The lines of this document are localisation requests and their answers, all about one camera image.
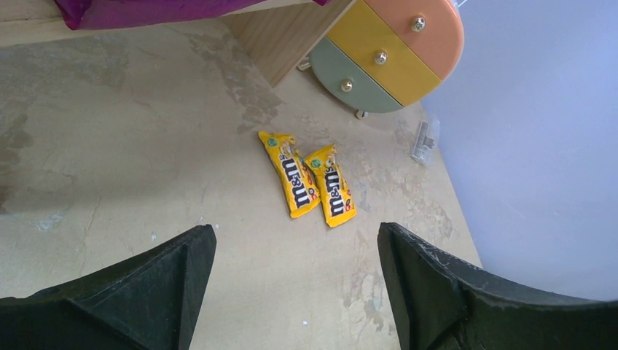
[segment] concrete floor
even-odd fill
[[[420,105],[359,121],[311,73],[272,90],[217,21],[3,49],[0,72],[0,297],[211,223],[192,349],[398,349],[380,222],[479,265],[439,155],[408,156]],[[357,216],[291,220],[258,130],[337,143]]]

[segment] purple cloth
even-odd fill
[[[64,23],[76,29],[112,29],[216,18],[265,0],[55,0]],[[330,0],[314,0],[324,5]]]

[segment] gold knob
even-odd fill
[[[384,63],[386,63],[386,60],[388,59],[388,54],[384,51],[379,52],[375,58],[373,59],[373,61],[375,62],[375,64],[382,66]]]
[[[410,27],[413,31],[418,33],[422,31],[423,29],[425,29],[425,26],[426,26],[425,17],[417,16],[412,19],[412,25]]]
[[[352,80],[350,79],[346,79],[341,82],[341,91],[343,91],[344,93],[349,93],[350,91],[352,91],[352,87]]]

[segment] white wall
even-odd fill
[[[618,299],[618,2],[472,0],[423,100],[485,268]]]

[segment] m&m's package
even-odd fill
[[[260,131],[258,136],[281,179],[290,217],[296,219],[307,214],[320,203],[320,197],[311,173],[293,148],[294,135]]]
[[[347,222],[356,215],[356,206],[348,183],[343,179],[337,163],[337,151],[332,144],[315,151],[306,159],[316,176],[326,223],[331,228]]]

